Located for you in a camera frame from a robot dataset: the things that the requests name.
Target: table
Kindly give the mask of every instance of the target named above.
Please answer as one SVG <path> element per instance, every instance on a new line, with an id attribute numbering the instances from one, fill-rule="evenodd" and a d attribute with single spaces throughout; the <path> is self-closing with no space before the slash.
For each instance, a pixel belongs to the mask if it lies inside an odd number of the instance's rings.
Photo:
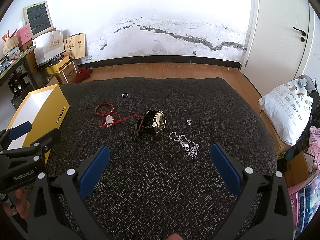
<path id="1" fill-rule="evenodd" d="M 30 78 L 31 84 L 33 88 L 39 89 L 39 86 L 36 82 L 35 76 L 33 75 L 28 62 L 25 60 L 25 56 L 33 51 L 36 48 L 36 46 L 32 46 L 26 51 L 24 51 L 16 60 L 13 62 L 1 75 L 0 75 L 0 87 L 7 81 L 7 79 L 17 70 L 18 67 L 20 67 L 22 64 L 25 66 L 25 69 L 28 73 L 28 76 Z"/>

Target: black door handle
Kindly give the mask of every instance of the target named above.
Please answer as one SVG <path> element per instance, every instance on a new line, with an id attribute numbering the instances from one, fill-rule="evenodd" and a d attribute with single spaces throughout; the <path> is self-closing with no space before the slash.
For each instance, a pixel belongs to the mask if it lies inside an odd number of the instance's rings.
<path id="1" fill-rule="evenodd" d="M 303 37 L 306 36 L 306 33 L 305 33 L 303 30 L 299 30 L 299 29 L 297 29 L 297 28 L 295 28 L 295 27 L 293 27 L 293 28 L 294 28 L 295 30 L 297 30 L 297 31 L 300 31 Z"/>

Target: black speaker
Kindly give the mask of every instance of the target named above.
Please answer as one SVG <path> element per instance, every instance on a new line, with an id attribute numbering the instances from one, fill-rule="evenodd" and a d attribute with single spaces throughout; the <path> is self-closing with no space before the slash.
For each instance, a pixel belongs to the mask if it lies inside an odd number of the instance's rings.
<path id="1" fill-rule="evenodd" d="M 29 92 L 33 91 L 33 87 L 31 84 L 27 85 L 27 87 L 22 91 L 22 93 L 18 96 L 15 96 L 11 100 L 11 104 L 17 110 L 18 107 L 21 105 L 22 101 L 26 98 Z"/>
<path id="2" fill-rule="evenodd" d="M 14 96 L 19 96 L 27 87 L 27 84 L 23 80 L 27 73 L 21 75 L 20 71 L 13 75 L 12 78 L 9 79 L 8 85 L 10 87 L 11 92 Z"/>

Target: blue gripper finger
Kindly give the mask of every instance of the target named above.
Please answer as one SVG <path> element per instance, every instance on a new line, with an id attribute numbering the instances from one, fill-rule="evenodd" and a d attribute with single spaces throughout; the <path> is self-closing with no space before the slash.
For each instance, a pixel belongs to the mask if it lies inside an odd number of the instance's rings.
<path id="1" fill-rule="evenodd" d="M 239 198 L 242 193 L 242 179 L 226 157 L 224 150 L 220 149 L 217 144 L 212 144 L 210 157 L 224 183 L 226 184 L 229 192 Z"/>
<path id="2" fill-rule="evenodd" d="M 16 126 L 15 128 L 12 128 L 10 130 L 10 133 L 8 135 L 8 138 L 10 140 L 16 140 L 18 139 L 19 137 L 21 137 L 22 135 L 30 132 L 32 129 L 32 124 L 31 122 L 25 122 L 23 124 L 20 124 L 18 126 Z"/>
<path id="3" fill-rule="evenodd" d="M 79 195 L 82 199 L 91 195 L 110 160 L 110 151 L 102 146 L 79 180 Z"/>

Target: white door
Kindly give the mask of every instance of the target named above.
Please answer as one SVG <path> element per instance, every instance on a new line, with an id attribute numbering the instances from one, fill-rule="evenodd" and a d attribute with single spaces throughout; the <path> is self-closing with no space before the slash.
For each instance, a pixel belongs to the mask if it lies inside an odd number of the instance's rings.
<path id="1" fill-rule="evenodd" d="M 303 30 L 306 36 L 293 27 Z M 256 31 L 243 73 L 262 96 L 294 79 L 308 29 L 307 0 L 260 0 Z"/>

